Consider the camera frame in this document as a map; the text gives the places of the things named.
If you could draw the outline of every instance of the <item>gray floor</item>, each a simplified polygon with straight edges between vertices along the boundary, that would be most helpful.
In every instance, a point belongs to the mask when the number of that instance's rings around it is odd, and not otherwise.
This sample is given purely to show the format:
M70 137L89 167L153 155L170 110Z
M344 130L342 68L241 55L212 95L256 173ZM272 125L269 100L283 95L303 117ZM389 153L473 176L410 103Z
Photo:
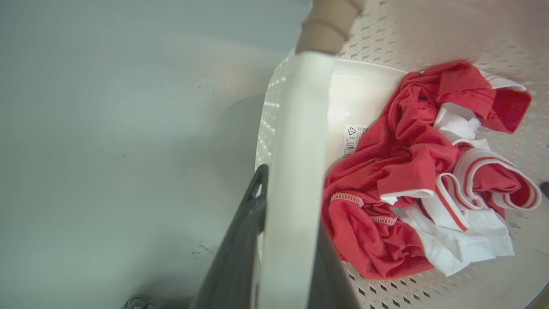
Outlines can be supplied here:
M0 1L2 308L185 302L308 5Z

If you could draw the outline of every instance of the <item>laundry basket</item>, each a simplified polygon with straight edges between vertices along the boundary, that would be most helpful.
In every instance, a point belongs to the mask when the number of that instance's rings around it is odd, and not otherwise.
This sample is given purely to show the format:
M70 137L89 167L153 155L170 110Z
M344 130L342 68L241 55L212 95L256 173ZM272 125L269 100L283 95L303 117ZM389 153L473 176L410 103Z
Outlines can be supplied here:
M534 182L548 181L548 13L549 2L536 0L368 1L337 55L327 135L309 132L311 139L327 140L324 172L343 155L345 130L372 124L405 72L466 59L528 88L533 101L515 134L480 134ZM278 66L267 90L256 167L270 164L285 143L277 138L278 112L292 57ZM507 211L506 221L514 257L474 263L448 278L431 270L393 280L364 279L346 263L356 297L363 308L375 309L527 307L549 281L548 199L531 212Z

